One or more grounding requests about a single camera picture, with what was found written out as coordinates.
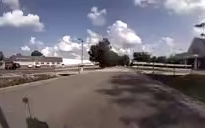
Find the low building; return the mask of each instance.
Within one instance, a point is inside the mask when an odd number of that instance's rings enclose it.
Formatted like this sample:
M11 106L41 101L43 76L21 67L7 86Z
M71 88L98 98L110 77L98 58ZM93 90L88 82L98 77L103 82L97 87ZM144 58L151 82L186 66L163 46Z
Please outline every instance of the low building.
M205 39L194 38L188 51L177 54L175 57L187 64L194 65L195 68L205 69Z
M11 56L10 61L19 63L21 67L27 67L28 65L41 65L43 67L62 65L62 58L60 57Z

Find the light pole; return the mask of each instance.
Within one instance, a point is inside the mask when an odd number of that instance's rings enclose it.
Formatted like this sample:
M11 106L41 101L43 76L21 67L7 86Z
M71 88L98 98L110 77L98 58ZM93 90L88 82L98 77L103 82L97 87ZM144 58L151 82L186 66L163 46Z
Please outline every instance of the light pole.
M80 72L83 71L83 40L82 39L78 39L81 42L82 48L81 48L81 66L80 66Z

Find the asphalt road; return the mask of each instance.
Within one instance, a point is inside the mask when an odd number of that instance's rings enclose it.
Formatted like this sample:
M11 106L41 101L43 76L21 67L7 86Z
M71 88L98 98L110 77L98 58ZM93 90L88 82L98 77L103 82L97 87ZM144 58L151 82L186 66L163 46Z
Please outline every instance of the asphalt road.
M50 128L205 128L205 114L158 84L126 69L106 69L0 90L0 103L11 128L26 127L24 96Z

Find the roof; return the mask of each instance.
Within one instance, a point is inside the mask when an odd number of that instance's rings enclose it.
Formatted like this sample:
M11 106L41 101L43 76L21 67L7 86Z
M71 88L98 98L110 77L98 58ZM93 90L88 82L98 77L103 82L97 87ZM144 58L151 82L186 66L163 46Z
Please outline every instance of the roof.
M25 62L62 62L61 57L45 57L45 56L11 56L12 61Z
M194 38L188 49L188 54L197 54L199 57L205 57L205 39Z

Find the building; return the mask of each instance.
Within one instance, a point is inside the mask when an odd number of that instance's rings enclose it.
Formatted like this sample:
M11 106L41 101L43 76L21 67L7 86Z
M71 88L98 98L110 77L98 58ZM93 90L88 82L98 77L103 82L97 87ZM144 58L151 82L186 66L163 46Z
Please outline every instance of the building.
M194 38L188 51L175 57L195 68L205 69L205 39Z
M41 65L43 67L53 67L62 65L62 58L60 57L44 57L44 56L16 56L13 55L9 58L9 61L19 63L21 67L27 67L28 65Z
M82 64L82 61L80 59L68 59L68 58L63 58L62 62L65 66L78 66ZM84 66L93 66L94 63L89 61L89 60L83 60L83 65Z

